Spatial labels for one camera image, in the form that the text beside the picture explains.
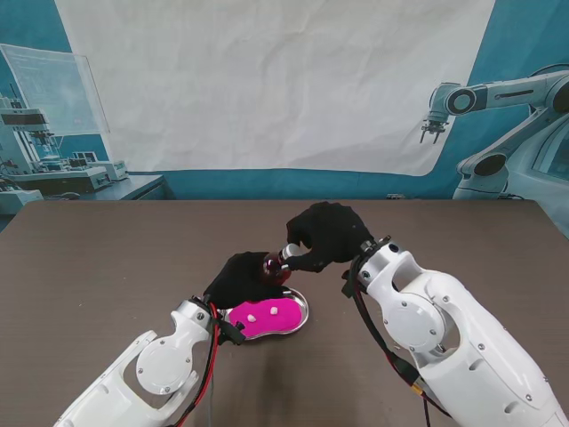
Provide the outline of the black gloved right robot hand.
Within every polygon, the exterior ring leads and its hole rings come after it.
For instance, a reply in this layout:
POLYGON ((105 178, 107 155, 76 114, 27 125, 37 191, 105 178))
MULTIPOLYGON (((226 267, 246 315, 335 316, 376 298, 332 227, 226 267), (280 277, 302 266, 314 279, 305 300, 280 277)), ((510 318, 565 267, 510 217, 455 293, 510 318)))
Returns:
POLYGON ((286 230, 289 244, 308 249, 287 260, 290 270, 318 273, 333 262, 350 262, 362 253, 363 243, 374 241, 350 206, 327 201, 315 203, 293 217, 286 230))

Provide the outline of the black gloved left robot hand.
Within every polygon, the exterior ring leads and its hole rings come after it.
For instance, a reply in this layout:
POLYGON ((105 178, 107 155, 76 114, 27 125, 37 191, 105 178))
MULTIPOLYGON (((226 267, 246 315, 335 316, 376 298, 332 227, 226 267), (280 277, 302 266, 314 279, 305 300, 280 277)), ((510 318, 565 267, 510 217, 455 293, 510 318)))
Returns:
POLYGON ((220 273, 204 290, 206 301, 218 309, 232 309, 244 302, 260 302, 281 298, 286 286, 265 283, 262 265, 268 253, 244 252, 231 256, 220 273))

